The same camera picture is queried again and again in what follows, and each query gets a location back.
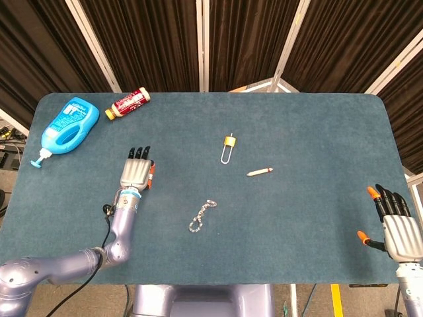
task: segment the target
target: curtain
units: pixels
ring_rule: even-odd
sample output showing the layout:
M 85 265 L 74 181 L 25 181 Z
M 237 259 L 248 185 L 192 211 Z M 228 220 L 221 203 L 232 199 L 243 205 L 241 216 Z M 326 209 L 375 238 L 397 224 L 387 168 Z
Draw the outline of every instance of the curtain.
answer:
M 210 1 L 210 91 L 273 77 L 299 0 Z
M 379 93 L 403 165 L 423 172 L 423 51 Z
M 301 92 L 364 92 L 422 17 L 421 0 L 312 1 L 282 78 Z
M 110 91 L 64 0 L 0 1 L 0 108 L 29 127 L 50 92 Z
M 123 91 L 199 91 L 195 0 L 82 0 Z

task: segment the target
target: table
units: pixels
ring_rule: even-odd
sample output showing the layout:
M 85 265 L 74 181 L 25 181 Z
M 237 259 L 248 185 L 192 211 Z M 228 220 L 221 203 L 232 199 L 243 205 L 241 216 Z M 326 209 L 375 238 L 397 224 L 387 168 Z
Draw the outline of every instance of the table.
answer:
M 92 283 L 396 281 L 397 265 L 356 236 L 362 229 L 383 237 L 367 186 L 379 182 L 411 202 L 378 97 L 152 93 L 150 103 L 110 122 L 104 110 L 124 95 L 41 99 L 0 231 L 1 262 L 98 246 L 102 205 L 119 187 L 129 148 L 151 145 L 155 179 L 140 203 L 132 257 Z M 98 123 L 74 151 L 33 168 L 43 130 L 74 96 L 100 109 Z M 237 143 L 223 165 L 230 133 Z M 246 177 L 268 166 L 272 173 Z M 217 207 L 192 234 L 188 224 L 207 199 Z

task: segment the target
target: chain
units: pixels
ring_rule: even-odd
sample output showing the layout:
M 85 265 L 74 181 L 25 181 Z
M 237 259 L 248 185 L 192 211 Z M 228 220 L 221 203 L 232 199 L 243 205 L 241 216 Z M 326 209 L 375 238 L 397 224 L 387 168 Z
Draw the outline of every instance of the chain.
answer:
M 193 218 L 193 220 L 190 223 L 190 226 L 188 227 L 191 232 L 195 233 L 200 231 L 201 227 L 203 226 L 203 222 L 201 221 L 201 218 L 204 217 L 204 213 L 206 212 L 206 209 L 208 207 L 216 207 L 217 203 L 212 200 L 207 200 L 206 203 L 201 207 L 198 214 Z

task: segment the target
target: blue plastic bottle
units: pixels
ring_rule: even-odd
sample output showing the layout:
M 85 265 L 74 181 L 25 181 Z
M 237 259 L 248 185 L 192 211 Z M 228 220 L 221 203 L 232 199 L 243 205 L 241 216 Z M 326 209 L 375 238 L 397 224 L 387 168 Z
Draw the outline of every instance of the blue plastic bottle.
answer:
M 31 161 L 37 168 L 52 154 L 64 154 L 76 148 L 97 122 L 99 110 L 89 102 L 74 97 L 44 130 L 41 137 L 40 158 Z

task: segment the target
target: orange fingertip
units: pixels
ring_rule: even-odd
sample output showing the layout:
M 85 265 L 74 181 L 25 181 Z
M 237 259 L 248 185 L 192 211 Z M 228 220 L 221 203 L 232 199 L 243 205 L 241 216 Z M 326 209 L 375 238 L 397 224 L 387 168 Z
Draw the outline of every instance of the orange fingertip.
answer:
M 370 240 L 370 238 L 367 236 L 366 233 L 363 231 L 357 231 L 358 238 L 363 242 L 364 245 L 366 245 L 366 242 Z
M 381 197 L 381 194 L 379 194 L 373 187 L 367 187 L 367 192 L 373 200 Z

